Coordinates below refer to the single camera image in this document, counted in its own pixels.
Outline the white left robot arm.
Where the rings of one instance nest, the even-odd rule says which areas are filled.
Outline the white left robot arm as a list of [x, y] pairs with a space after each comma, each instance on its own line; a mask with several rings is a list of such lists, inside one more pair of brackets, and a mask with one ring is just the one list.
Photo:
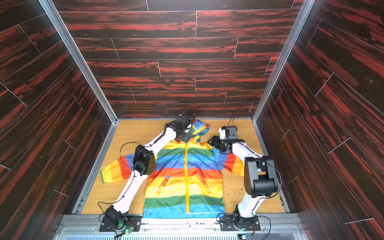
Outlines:
[[103, 211], [102, 225], [109, 226], [113, 231], [122, 232], [128, 224], [127, 214], [133, 198], [141, 184], [156, 169], [155, 156], [170, 141], [180, 139], [188, 142], [191, 138], [189, 130], [193, 126], [190, 119], [175, 120], [165, 124], [161, 134], [145, 145], [137, 145], [135, 152], [129, 156], [120, 156], [100, 172], [103, 183], [119, 182], [127, 179], [119, 197]]

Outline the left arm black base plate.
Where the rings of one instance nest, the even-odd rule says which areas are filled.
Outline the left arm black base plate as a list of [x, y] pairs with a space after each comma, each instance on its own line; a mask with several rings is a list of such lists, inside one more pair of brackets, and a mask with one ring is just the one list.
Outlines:
[[141, 215], [126, 215], [119, 217], [116, 221], [109, 220], [109, 217], [103, 217], [99, 231], [102, 233], [130, 234], [140, 230]]

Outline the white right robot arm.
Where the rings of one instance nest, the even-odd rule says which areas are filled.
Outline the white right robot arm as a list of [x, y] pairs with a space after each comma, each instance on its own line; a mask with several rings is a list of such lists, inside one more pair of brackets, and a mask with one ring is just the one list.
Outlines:
[[231, 217], [222, 217], [225, 225], [234, 225], [239, 230], [252, 226], [259, 227], [257, 209], [263, 201], [273, 198], [281, 189], [279, 171], [270, 156], [262, 156], [252, 150], [246, 142], [239, 139], [220, 139], [213, 136], [208, 143], [220, 153], [234, 154], [244, 161], [244, 187], [246, 194], [235, 207]]

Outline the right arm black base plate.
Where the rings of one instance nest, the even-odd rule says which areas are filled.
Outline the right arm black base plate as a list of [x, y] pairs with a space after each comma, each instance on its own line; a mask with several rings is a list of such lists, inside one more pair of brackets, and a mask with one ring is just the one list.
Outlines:
[[257, 232], [261, 230], [258, 217], [253, 216], [251, 218], [243, 218], [238, 214], [230, 215], [219, 213], [216, 217], [216, 221], [219, 223], [221, 231], [253, 231]]

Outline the rainbow striped hooded jacket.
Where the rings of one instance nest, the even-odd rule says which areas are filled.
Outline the rainbow striped hooded jacket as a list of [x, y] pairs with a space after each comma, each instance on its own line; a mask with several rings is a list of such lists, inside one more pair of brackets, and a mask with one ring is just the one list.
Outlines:
[[202, 143], [209, 129], [195, 120], [188, 143], [172, 140], [160, 150], [146, 188], [144, 218], [214, 218], [225, 212], [222, 169], [242, 176], [244, 162]]

